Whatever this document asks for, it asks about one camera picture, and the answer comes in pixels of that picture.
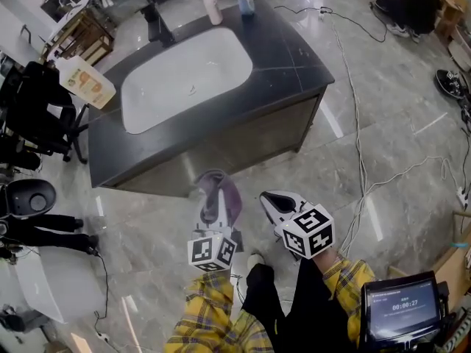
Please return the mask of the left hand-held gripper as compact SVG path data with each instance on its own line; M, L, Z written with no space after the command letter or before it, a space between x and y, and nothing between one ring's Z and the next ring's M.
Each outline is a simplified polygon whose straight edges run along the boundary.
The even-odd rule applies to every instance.
M195 229L187 243L188 264L203 272L231 269L237 252L243 252L241 232L231 227L231 212L223 191L218 194L220 229ZM199 219L205 225L217 220L217 193L205 195L199 206Z

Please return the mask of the purple cloth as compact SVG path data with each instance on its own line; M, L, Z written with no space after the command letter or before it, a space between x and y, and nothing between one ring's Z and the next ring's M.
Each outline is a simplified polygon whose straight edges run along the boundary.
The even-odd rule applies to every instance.
M217 193L217 220L209 226L216 225L217 227L220 227L218 222L218 194L219 191L224 192L227 206L230 208L231 212L231 227L233 227L241 212L242 200L238 188L236 187L234 181L232 181L230 176L226 174L223 170L210 169L200 174L194 180L194 185L198 189L200 189L205 195L210 193Z

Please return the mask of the person's right forearm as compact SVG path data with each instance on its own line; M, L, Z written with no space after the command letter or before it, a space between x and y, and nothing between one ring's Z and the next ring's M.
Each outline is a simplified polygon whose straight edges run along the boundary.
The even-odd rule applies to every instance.
M341 254L323 274L323 281L347 314L347 333L350 341L359 344L361 333L361 289L367 282L376 280L370 266L364 260L355 262Z

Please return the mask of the person's left forearm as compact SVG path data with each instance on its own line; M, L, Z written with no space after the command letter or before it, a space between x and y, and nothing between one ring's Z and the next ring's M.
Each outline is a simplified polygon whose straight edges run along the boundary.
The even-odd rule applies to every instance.
M188 288L185 309L164 353L230 353L233 286L226 272L206 273Z

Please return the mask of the dark vanity cabinet black top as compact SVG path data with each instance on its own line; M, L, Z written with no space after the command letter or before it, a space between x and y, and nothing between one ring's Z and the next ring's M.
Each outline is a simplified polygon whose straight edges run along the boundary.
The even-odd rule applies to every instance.
M88 166L93 188L115 189L153 165L203 143L211 145L232 126L315 95L320 95L320 104L334 81L332 74L265 1L256 1L252 18L243 18L237 7L225 9L222 27L235 33L252 60L247 81L138 135L124 128L120 95L102 110L91 109Z

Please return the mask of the person's white shoe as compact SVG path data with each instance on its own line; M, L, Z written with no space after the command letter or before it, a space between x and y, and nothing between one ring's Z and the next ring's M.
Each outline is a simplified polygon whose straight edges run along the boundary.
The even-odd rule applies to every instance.
M262 254L260 253L252 253L248 260L247 260L247 270L248 272L250 272L256 265L258 264L261 264L261 265L265 265L266 264L266 261L263 257Z

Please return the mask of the person's black trousers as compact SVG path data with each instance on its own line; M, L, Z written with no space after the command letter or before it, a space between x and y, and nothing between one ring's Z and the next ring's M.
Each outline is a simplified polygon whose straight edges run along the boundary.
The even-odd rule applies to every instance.
M275 353L355 353L347 333L347 314L331 296L315 262L303 259L286 315L273 268L258 264L248 274L242 309L262 323Z

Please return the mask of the person's yellow plaid shirt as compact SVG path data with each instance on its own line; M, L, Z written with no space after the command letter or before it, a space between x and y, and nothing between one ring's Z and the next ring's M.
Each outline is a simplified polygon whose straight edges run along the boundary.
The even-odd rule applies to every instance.
M262 323L245 310L241 310L224 342L232 353L275 353Z

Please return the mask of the white sink basin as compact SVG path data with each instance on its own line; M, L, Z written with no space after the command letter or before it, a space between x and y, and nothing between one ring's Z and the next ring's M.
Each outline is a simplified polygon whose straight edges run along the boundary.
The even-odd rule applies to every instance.
M121 86L125 130L133 135L247 81L252 60L236 34L213 28L138 66Z

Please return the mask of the black hard-shell backpack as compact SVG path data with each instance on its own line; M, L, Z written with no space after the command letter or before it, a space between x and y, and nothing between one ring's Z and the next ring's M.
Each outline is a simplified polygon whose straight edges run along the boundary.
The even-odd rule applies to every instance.
M42 215L56 203L54 186L43 179L19 179L0 186L0 219Z

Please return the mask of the black faucet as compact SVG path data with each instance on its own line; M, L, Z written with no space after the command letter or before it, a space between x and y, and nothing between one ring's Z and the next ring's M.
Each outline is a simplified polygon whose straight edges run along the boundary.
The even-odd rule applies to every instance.
M175 42L171 30L167 27L155 4L148 4L140 10L147 22L149 42L161 42L165 47Z

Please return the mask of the black round tray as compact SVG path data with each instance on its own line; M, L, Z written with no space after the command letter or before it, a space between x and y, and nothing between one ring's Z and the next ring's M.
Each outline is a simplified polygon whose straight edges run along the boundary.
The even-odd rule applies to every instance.
M433 78L438 90L447 97L461 100L465 97L465 92L459 75L444 69L438 69Z

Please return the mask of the black office chair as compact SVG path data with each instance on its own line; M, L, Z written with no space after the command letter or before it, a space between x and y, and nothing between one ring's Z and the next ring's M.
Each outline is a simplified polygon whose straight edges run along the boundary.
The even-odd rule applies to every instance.
M33 151L60 154L68 162L74 150L81 163L88 163L79 135L88 128L82 118L89 105L76 109L56 70L36 61L11 68L0 87L0 107L6 110L6 128L34 144Z

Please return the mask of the wooden shelf table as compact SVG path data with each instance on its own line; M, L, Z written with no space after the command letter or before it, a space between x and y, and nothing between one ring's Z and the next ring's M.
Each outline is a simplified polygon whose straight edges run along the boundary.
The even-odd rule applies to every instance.
M90 65L96 65L113 51L114 37L99 23L90 8L71 17L52 38L45 42L40 63L47 63L50 54L65 59L80 56Z

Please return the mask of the light wooden bench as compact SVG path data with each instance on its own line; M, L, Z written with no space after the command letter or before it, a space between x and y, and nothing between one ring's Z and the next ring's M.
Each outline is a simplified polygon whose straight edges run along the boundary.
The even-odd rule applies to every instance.
M459 21L466 15L467 0L440 0L442 8L436 19L435 33L442 44L447 45L450 42L451 35L458 25Z

